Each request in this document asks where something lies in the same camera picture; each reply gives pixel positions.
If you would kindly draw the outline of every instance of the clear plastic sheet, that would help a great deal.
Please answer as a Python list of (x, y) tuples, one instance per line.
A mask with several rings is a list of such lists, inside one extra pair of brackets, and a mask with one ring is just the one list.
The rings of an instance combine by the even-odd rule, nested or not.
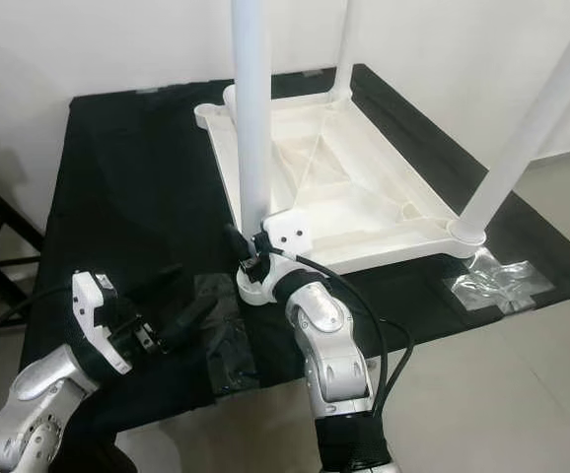
[(532, 295), (554, 286), (529, 261), (502, 265), (482, 247), (464, 262), (468, 274), (447, 279), (444, 283), (467, 310), (497, 305), (510, 314), (533, 309)]
[(215, 396), (258, 387), (258, 377), (244, 321), (237, 306), (235, 285), (227, 274), (195, 277), (195, 294), (218, 299), (201, 324), (208, 372)]

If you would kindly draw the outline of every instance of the floor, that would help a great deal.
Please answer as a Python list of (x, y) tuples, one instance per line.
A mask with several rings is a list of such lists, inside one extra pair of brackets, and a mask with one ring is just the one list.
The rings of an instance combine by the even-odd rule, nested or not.
[[(570, 157), (534, 165), (517, 191), (570, 238)], [(0, 405), (21, 342), (0, 333)], [(570, 472), (570, 302), (418, 346), (385, 429), (403, 473)], [(117, 444), (142, 473), (320, 469), (301, 381), (121, 433)]]

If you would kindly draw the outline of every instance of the white wall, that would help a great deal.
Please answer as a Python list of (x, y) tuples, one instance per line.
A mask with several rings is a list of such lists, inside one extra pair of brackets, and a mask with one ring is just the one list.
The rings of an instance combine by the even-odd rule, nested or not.
[[(484, 163), (570, 38), (570, 0), (365, 1), (362, 60)], [(271, 4), (276, 71), (334, 62), (343, 1)], [(0, 192), (43, 227), (70, 99), (232, 77), (229, 21), (229, 0), (0, 0)]]

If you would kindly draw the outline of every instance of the black tablecloth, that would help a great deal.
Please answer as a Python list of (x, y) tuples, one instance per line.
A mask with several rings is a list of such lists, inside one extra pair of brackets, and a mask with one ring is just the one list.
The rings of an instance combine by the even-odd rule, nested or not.
[[(273, 78), (273, 95), (328, 90), (333, 70)], [(222, 228), (231, 222), (207, 132), (193, 108), (221, 103), (230, 81), (157, 91), (79, 97), (70, 117), (48, 219), (36, 289), (69, 280), (77, 269), (106, 271), (121, 289), (181, 262), (192, 273), (232, 272)], [(356, 66), (353, 100), (430, 185), (459, 212), (485, 169), (366, 66)], [(511, 194), (487, 229), (488, 247), (503, 263), (529, 260), (555, 286), (539, 306), (570, 299), (570, 242)], [(379, 315), (407, 325), (422, 342), (499, 320), (499, 309), (466, 312), (441, 282), (464, 272), (435, 255), (348, 276)], [(302, 357), (283, 307), (241, 305), (261, 385), (297, 378)], [(369, 320), (356, 306), (356, 338), (377, 354)], [(22, 365), (61, 343), (78, 343), (67, 296), (34, 306)], [(389, 348), (402, 346), (387, 328)], [(69, 428), (90, 436), (134, 427), (211, 403), (198, 344), (146, 370), (131, 372), (86, 401)]]

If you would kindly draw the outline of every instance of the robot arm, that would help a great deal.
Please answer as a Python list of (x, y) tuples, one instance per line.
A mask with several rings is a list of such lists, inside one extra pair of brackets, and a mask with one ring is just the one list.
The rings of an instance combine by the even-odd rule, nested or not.
[[(174, 294), (177, 282), (173, 275), (166, 281)], [(165, 281), (158, 283), (165, 286)], [(80, 359), (62, 345), (18, 374), (0, 411), (0, 472), (47, 471), (70, 417), (107, 381), (92, 379), (82, 359), (87, 366), (96, 358), (107, 362), (114, 374), (125, 374), (143, 356), (183, 343), (188, 328), (216, 303), (201, 298), (180, 313), (173, 306), (167, 317), (152, 317), (144, 305), (136, 308), (133, 301), (120, 298), (105, 274), (91, 272), (73, 275), (72, 293), (73, 313), (88, 344), (79, 349)], [(141, 296), (134, 293), (133, 299), (140, 301)], [(165, 304), (154, 298), (155, 312), (164, 313)]]
[[(296, 262), (312, 249), (305, 215), (287, 211), (268, 217), (254, 236), (256, 256), (243, 252), (237, 282), (248, 304), (281, 302), (305, 355), (305, 376), (324, 472), (394, 473), (366, 360), (353, 339), (353, 317), (333, 297), (323, 275)], [(275, 246), (283, 251), (274, 254)]]

